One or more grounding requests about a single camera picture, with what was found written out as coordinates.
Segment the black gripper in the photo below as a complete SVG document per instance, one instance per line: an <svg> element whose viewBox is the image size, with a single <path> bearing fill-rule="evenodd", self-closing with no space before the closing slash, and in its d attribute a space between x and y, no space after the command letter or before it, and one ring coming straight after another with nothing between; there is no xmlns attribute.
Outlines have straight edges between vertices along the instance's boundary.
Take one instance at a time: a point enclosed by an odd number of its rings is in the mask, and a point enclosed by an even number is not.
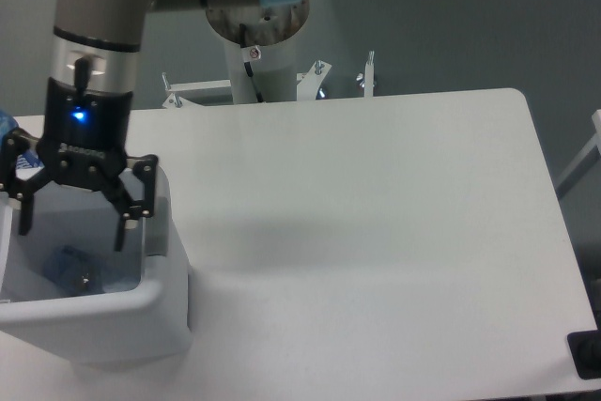
<svg viewBox="0 0 601 401"><path fill-rule="evenodd" d="M121 252L126 229L154 215L159 158L125 154L133 93L77 90L48 80L41 138L22 128L4 135L1 143L1 191L20 206L18 233L32 228L35 194L51 181L70 187L101 191L117 214L114 250ZM34 147L43 167L27 180L16 174L17 162ZM142 183L134 199L121 180L126 169Z"/></svg>

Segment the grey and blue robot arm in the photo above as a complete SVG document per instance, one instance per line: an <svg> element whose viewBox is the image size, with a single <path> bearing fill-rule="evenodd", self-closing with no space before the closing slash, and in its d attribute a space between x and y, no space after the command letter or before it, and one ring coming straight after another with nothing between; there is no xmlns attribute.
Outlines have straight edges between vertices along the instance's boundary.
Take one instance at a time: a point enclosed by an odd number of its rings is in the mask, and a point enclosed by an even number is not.
<svg viewBox="0 0 601 401"><path fill-rule="evenodd" d="M118 215L115 247L155 213L159 159L125 145L146 14L152 9L273 8L302 0L56 0L43 132L1 142L1 190L32 228L35 196L50 183L101 193Z"/></svg>

